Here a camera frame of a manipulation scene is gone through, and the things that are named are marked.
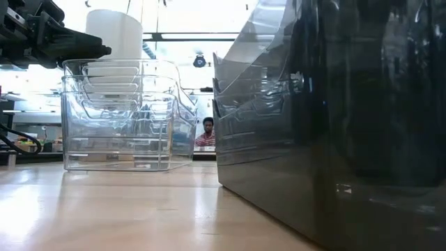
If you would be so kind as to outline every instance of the white cylinder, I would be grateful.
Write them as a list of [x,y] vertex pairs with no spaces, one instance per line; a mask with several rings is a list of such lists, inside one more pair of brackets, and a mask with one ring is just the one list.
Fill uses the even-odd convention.
[[[140,59],[142,53],[142,25],[135,18],[112,10],[93,10],[86,18],[86,33],[102,38],[102,44],[111,48],[111,54],[101,59]],[[123,85],[120,91],[131,91],[126,86],[141,74],[137,61],[95,62],[89,64],[90,84],[103,84],[96,89],[109,89],[104,83]]]
[[142,25],[135,18],[112,10],[93,10],[86,18],[86,33],[102,38],[111,54],[102,59],[140,59]]

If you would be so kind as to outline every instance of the container rim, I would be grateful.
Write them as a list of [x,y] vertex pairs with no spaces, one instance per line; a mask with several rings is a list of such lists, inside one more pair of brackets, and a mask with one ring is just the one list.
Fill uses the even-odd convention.
[[173,61],[168,60],[162,60],[162,59],[68,59],[62,62],[62,67],[65,68],[65,66],[69,63],[95,63],[95,62],[165,62],[170,63],[171,65],[175,66],[175,68],[178,68],[177,65]]

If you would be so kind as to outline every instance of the window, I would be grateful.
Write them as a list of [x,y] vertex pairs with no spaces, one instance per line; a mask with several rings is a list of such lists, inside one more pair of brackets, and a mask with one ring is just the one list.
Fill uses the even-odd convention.
[[[213,85],[213,52],[223,57],[232,42],[148,42],[147,45],[157,59],[172,61],[178,66],[184,89],[200,89]],[[202,54],[207,63],[202,68],[193,66],[198,54]]]

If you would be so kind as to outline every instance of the clear plastic bin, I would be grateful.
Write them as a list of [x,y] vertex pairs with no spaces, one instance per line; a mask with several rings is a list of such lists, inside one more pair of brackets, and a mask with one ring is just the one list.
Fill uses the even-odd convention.
[[81,60],[63,69],[65,169],[165,171],[192,161],[197,109],[174,64]]

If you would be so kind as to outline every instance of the striped shirt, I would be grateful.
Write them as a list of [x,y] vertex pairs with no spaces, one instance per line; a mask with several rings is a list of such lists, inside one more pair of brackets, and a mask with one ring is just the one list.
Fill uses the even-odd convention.
[[215,146],[215,134],[212,131],[212,134],[208,137],[206,133],[198,136],[195,139],[196,146]]

